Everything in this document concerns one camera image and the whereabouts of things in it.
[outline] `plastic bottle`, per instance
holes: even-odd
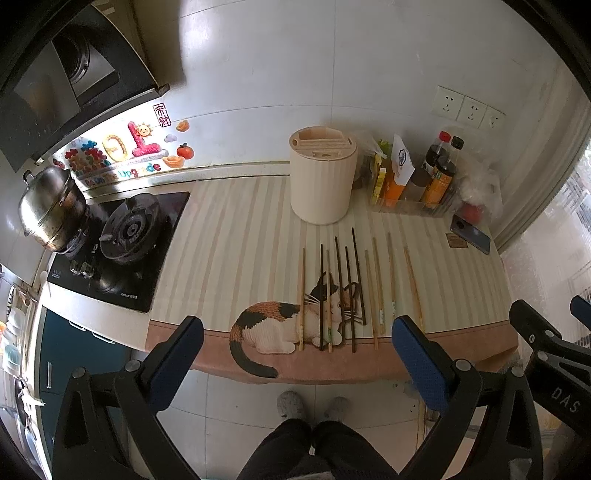
[[[452,178],[456,174],[456,162],[460,150],[464,147],[464,141],[460,137],[453,137],[451,152],[447,158],[439,158],[433,168],[433,180],[425,189],[421,202],[427,207],[434,209],[439,205],[445,195]]]
[[[444,131],[439,132],[439,137],[433,142],[433,145],[427,150],[425,155],[425,163],[423,168],[429,172],[429,175],[433,176],[433,169],[439,158],[447,158],[450,152],[449,141],[452,136]]]

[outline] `gas stove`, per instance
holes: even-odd
[[[96,300],[149,311],[189,192],[140,193],[86,207],[47,281]]]

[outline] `plastic bag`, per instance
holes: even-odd
[[[476,225],[486,215],[495,220],[503,212],[501,185],[495,170],[475,157],[464,156],[456,176],[457,205],[459,215]]]
[[[375,154],[378,154],[380,157],[386,159],[388,156],[382,151],[378,142],[376,142],[373,135],[367,130],[356,130],[355,132],[351,132],[351,136],[357,142],[357,165],[355,166],[355,182],[357,182],[363,177],[369,177],[370,164],[366,164],[368,157],[373,159]]]

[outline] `electrical outlet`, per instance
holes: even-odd
[[[482,119],[482,123],[480,124],[480,130],[493,130],[498,132],[503,128],[505,124],[505,114],[495,110],[490,105],[486,107],[486,112],[484,113],[484,118]]]
[[[480,103],[478,100],[474,100],[474,98],[464,97],[457,121],[461,124],[469,125],[472,128],[478,128],[484,118],[486,107],[484,103]]]
[[[438,86],[431,111],[435,115],[455,120],[462,106],[463,99],[464,96],[461,93]]]

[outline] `smartphone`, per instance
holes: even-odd
[[[491,238],[457,215],[454,215],[452,218],[450,230],[456,235],[461,236],[469,244],[474,245],[484,254],[488,255],[491,253]]]

